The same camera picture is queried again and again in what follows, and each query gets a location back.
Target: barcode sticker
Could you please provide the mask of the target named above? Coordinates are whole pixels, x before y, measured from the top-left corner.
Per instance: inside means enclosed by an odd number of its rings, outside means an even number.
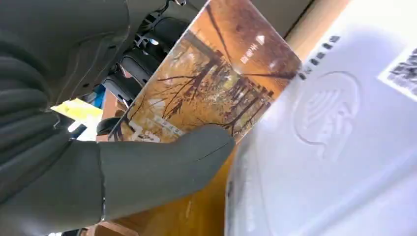
[[[417,47],[406,48],[378,79],[417,101]]]

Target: gloved hand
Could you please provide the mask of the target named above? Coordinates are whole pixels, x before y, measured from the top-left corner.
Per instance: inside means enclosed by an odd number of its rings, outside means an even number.
[[[47,112],[42,75],[0,56],[0,229],[45,236],[166,203],[201,189],[234,140],[207,125],[171,144],[70,140]]]

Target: autumn tree illustration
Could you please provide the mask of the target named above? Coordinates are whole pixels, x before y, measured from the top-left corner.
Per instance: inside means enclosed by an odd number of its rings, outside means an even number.
[[[230,56],[229,49],[227,47],[226,40],[222,35],[222,30],[220,25],[217,23],[216,18],[213,13],[213,9],[211,5],[207,5],[205,8],[206,13],[208,14],[208,19],[211,26],[215,29],[215,33],[217,37],[220,39],[221,47],[223,47],[225,55],[220,53],[219,51],[213,51],[209,46],[207,46],[204,42],[197,38],[195,34],[188,31],[184,34],[183,40],[186,40],[186,49],[190,47],[190,45],[204,55],[208,57],[208,62],[204,65],[196,66],[198,69],[192,73],[192,75],[180,75],[180,76],[172,76],[168,78],[159,79],[159,81],[168,81],[168,80],[179,80],[181,79],[181,83],[176,83],[175,85],[171,86],[170,88],[165,89],[163,92],[168,92],[169,90],[175,91],[171,92],[168,95],[170,98],[168,99],[168,103],[165,106],[165,110],[163,112],[163,118],[171,118],[175,114],[179,114],[181,112],[181,108],[185,102],[191,102],[198,96],[202,82],[204,78],[208,75],[208,73],[212,70],[213,67],[216,66],[214,71],[212,72],[211,77],[215,80],[211,86],[217,87],[221,84],[225,83],[228,77],[230,76],[230,72],[233,70],[231,64],[233,64],[232,57]],[[182,57],[184,53],[180,53],[174,59],[178,60]],[[266,102],[264,99],[261,101],[263,96],[267,96],[267,90],[262,88],[254,88],[256,87],[249,79],[248,76],[259,76],[259,77],[269,77],[269,78],[279,78],[279,79],[291,79],[296,75],[295,71],[278,71],[273,73],[266,73],[266,74],[241,74],[238,75],[237,81],[233,84],[233,86],[227,91],[227,95],[229,99],[232,101],[232,106],[229,111],[226,112],[226,122],[224,123],[216,123],[217,125],[221,125],[226,129],[229,129],[232,134],[241,132],[247,125],[252,123],[252,119],[259,114],[259,112],[268,107],[270,104]],[[240,130],[236,130],[237,122],[245,115],[248,119],[245,120],[243,126],[241,126]]]

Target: black plastic part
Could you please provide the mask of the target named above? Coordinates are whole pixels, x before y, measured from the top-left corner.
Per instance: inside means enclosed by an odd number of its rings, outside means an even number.
[[[130,106],[142,90],[141,85],[135,79],[126,78],[121,72],[107,76],[103,85],[116,96],[120,102],[126,103],[127,106]]]
[[[120,117],[111,117],[100,121],[100,123],[97,125],[97,135],[101,136],[110,134],[119,120]]]

